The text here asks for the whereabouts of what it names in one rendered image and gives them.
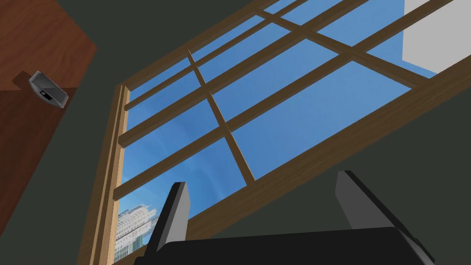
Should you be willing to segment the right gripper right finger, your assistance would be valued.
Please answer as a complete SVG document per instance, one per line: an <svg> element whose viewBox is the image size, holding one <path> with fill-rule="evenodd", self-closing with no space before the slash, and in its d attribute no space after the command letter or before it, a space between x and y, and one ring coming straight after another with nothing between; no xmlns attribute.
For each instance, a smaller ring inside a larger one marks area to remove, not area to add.
<svg viewBox="0 0 471 265"><path fill-rule="evenodd" d="M419 242L352 171L338 172L335 195L351 228L395 227L413 242Z"/></svg>

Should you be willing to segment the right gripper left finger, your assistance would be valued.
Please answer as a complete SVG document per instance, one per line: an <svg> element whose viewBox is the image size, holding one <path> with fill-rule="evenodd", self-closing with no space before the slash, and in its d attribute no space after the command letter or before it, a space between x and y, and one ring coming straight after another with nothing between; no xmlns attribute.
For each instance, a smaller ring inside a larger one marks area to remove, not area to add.
<svg viewBox="0 0 471 265"><path fill-rule="evenodd" d="M187 183L175 182L152 232L145 253L154 254L166 243L184 241L190 211Z"/></svg>

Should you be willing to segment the wooden framed window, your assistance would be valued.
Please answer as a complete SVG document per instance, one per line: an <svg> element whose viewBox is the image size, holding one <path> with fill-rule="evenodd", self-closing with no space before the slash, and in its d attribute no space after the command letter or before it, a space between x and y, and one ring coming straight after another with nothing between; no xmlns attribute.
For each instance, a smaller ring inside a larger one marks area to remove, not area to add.
<svg viewBox="0 0 471 265"><path fill-rule="evenodd" d="M427 79L369 53L374 47L405 31L454 0L428 0L354 46L329 38L320 34L319 31L368 0L342 0L302 25L285 20L283 15L307 0L296 0L274 14L265 11L277 1L254 0L116 86L76 265L109 265L108 253L111 249L110 240L113 239L111 232L117 219L117 214L113 210L117 208L117 202L221 138L228 140L233 157L241 168L246 186L192 218L189 223L189 239L204 239L219 233L471 86L471 55ZM133 101L129 100L130 91L178 61L184 58L191 59L193 52L200 50L254 15L262 17L263 21L202 59L191 61L189 67L163 81L149 92ZM199 66L271 23L288 29L289 33L208 83L202 84L200 88L171 106L164 108L134 128L126 130L127 114L131 108L190 72L200 76ZM221 113L216 112L216 118L219 121L216 129L131 180L120 183L122 153L125 147L196 106L202 100L209 100L211 105L215 106L215 102L211 99L213 93L221 91L305 39L335 52L336 56L229 121L225 121ZM236 145L232 132L351 62L407 86L410 90L255 180Z"/></svg>

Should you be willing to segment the grey ceiling lamp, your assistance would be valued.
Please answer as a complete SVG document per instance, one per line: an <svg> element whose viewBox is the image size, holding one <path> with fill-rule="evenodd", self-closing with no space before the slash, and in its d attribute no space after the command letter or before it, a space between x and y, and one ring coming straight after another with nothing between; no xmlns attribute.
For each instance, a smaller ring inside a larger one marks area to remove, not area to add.
<svg viewBox="0 0 471 265"><path fill-rule="evenodd" d="M50 105L63 109L69 95L44 73L36 71L30 78L29 84L33 92Z"/></svg>

